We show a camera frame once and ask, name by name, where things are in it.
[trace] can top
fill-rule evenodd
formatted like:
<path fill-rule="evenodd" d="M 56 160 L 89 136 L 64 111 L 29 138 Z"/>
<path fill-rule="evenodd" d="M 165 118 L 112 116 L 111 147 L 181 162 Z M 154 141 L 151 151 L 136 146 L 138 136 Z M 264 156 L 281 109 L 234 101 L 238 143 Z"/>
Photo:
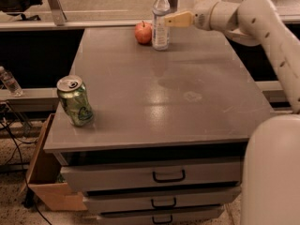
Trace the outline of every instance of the can top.
<path fill-rule="evenodd" d="M 57 89 L 63 92 L 71 92 L 79 88 L 83 80 L 76 75 L 68 75 L 57 82 Z"/>

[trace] soda can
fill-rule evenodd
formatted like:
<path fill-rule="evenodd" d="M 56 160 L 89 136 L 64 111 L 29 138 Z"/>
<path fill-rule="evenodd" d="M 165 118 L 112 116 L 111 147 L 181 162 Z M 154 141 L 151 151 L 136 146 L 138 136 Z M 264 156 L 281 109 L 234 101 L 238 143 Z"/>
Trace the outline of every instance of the soda can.
<path fill-rule="evenodd" d="M 57 82 L 57 96 L 72 125 L 81 127 L 93 119 L 83 80 L 69 75 Z"/>

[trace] drawer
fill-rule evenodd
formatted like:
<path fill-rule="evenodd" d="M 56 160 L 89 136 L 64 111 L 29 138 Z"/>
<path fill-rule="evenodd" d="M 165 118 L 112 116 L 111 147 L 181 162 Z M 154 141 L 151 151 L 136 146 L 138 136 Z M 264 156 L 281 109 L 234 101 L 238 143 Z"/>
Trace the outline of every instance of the drawer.
<path fill-rule="evenodd" d="M 100 225 L 163 225 L 180 221 L 218 218 L 223 206 L 196 207 L 181 211 L 161 211 L 160 213 L 136 213 L 122 217 L 97 216 Z"/>
<path fill-rule="evenodd" d="M 103 164 L 64 167 L 61 171 L 74 191 L 150 188 L 241 181 L 238 157 L 215 160 Z"/>
<path fill-rule="evenodd" d="M 83 203 L 93 214 L 130 211 L 159 210 L 187 206 L 231 203 L 240 194 L 240 187 L 216 187 L 144 191 L 124 194 L 84 197 Z"/>

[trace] table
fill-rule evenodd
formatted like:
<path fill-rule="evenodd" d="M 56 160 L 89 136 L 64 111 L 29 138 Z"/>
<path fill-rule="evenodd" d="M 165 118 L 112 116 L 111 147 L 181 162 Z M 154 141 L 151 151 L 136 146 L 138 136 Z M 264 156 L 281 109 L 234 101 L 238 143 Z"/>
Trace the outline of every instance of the table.
<path fill-rule="evenodd" d="M 71 74 L 95 119 L 74 127 L 59 106 L 44 149 L 100 224 L 217 218 L 273 110 L 220 33 L 175 28 L 157 52 L 133 29 L 85 30 Z"/>

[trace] clear plastic bottle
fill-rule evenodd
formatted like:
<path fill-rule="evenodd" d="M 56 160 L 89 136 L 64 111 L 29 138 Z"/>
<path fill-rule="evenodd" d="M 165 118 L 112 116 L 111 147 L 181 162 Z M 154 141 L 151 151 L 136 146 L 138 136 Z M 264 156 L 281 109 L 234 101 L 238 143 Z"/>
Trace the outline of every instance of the clear plastic bottle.
<path fill-rule="evenodd" d="M 0 66 L 0 80 L 12 96 L 20 97 L 23 94 L 17 80 L 10 71 L 5 70 L 2 66 Z"/>
<path fill-rule="evenodd" d="M 171 11 L 168 0 L 156 0 L 152 11 L 152 46 L 159 51 L 166 50 L 169 47 L 170 27 L 165 26 L 164 16 Z"/>

